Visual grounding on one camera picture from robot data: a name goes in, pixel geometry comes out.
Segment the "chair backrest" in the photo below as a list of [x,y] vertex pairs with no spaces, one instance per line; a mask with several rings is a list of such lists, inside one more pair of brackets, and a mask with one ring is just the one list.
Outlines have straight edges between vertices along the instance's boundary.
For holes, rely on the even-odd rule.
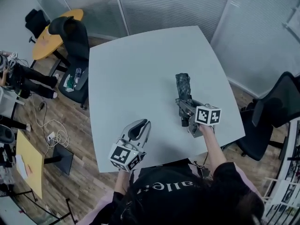
[[58,17],[49,26],[50,34],[60,35],[69,56],[88,60],[90,46],[84,24],[73,17]]
[[46,21],[42,10],[37,11],[33,9],[25,17],[25,21],[25,27],[33,33],[35,38],[38,38],[48,25],[48,21]]
[[275,86],[264,98],[262,119],[278,128],[300,117],[300,86],[294,76],[284,72]]

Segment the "wooden floor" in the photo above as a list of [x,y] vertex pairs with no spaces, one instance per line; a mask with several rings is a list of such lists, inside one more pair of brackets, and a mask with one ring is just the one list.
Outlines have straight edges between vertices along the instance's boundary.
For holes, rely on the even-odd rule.
[[[98,38],[90,38],[92,46],[106,42]],[[51,66],[55,63],[56,58],[50,56],[47,59],[38,61],[34,69],[47,75]],[[238,88],[232,87],[237,104],[239,107],[246,106],[252,97]],[[18,105],[15,111],[14,119],[23,123],[30,123],[32,131],[26,132],[26,136],[30,142],[42,153],[47,151],[43,129],[40,128],[35,121],[33,110],[33,101],[35,107],[38,108],[42,99],[34,95],[25,100],[25,106]],[[43,178],[43,200],[39,199],[38,204],[45,208],[49,206],[54,214],[57,212],[61,215],[67,213],[68,208],[65,203],[66,198],[71,199],[71,208],[77,219],[83,218],[97,204],[98,200],[106,193],[113,189],[117,173],[99,173],[96,161],[96,156],[93,147],[92,133],[90,128],[89,110],[84,111],[79,104],[67,99],[59,93],[57,99],[45,99],[47,102],[47,114],[45,121],[56,119],[64,124],[70,138],[68,149],[74,153],[72,168],[69,176],[62,174],[52,164],[45,165]],[[45,108],[38,112],[37,121],[42,124],[45,114]],[[287,134],[287,127],[282,126],[275,129],[272,140],[283,142]],[[61,126],[56,122],[51,122],[45,126],[45,134],[48,135],[52,131],[58,131]],[[234,161],[255,184],[255,186],[263,191],[263,179],[265,177],[274,178],[280,166],[278,159],[280,150],[269,146],[261,161],[257,162],[249,157],[241,157],[241,150],[235,145],[231,145],[225,151],[225,156],[228,161]],[[198,164],[202,164],[206,154],[202,154],[193,158]],[[22,192],[28,190],[29,187],[25,184],[18,172],[13,171],[16,181],[15,191]],[[19,196],[18,204],[29,214],[35,221],[47,220],[44,212],[33,206],[32,203]],[[72,224],[70,218],[64,220],[66,224]]]

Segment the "black cloth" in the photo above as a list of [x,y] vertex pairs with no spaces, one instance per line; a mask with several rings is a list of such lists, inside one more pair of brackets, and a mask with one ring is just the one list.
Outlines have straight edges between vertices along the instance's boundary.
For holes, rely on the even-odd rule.
[[4,117],[4,116],[0,116],[0,124],[9,127],[9,128],[17,128],[17,129],[21,129],[21,130],[26,130],[26,124],[17,122],[13,119]]
[[[133,217],[128,214],[129,206],[137,208],[135,216],[140,216],[146,224],[157,224],[157,221],[159,224],[175,221],[177,224],[193,224],[199,221],[201,212],[209,212],[206,210],[208,201],[214,208],[226,212],[228,204],[237,204],[241,196],[251,191],[236,171],[234,163],[224,163],[215,170],[213,179],[221,182],[222,186],[216,188],[212,185],[209,194],[209,190],[204,189],[207,184],[201,174],[196,176],[189,164],[144,168],[138,178],[134,176],[135,173],[130,178],[127,195],[124,197],[115,193],[105,212],[101,210],[90,225],[107,224],[108,221],[110,225],[122,224],[127,217]],[[134,195],[134,200],[130,199],[130,194]],[[260,204],[257,209],[263,212],[263,202],[258,196],[257,199]]]
[[36,70],[22,65],[18,65],[14,68],[14,73],[12,77],[9,78],[8,83],[19,89],[30,90],[42,97],[53,98],[53,90],[46,88],[41,84],[36,84],[32,82],[31,79],[52,88],[54,88],[57,83],[56,77],[45,76]]

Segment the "dark hair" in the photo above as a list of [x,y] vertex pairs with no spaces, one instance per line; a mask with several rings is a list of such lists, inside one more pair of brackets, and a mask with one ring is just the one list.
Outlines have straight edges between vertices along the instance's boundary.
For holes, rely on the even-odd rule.
[[149,212],[144,206],[143,193],[137,196],[139,189],[132,186],[113,214],[109,225],[195,224],[198,221],[213,225],[262,224],[264,204],[246,185],[244,187],[235,181],[205,179],[200,180],[196,187],[185,201],[178,201],[180,212],[163,217],[159,210],[153,212],[151,209]]

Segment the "fiducial marker cube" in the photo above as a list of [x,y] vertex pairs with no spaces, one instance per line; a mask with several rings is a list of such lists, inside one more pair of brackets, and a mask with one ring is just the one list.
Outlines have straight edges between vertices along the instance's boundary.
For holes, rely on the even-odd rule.
[[221,109],[211,105],[197,106],[195,122],[207,126],[213,126],[220,123]]

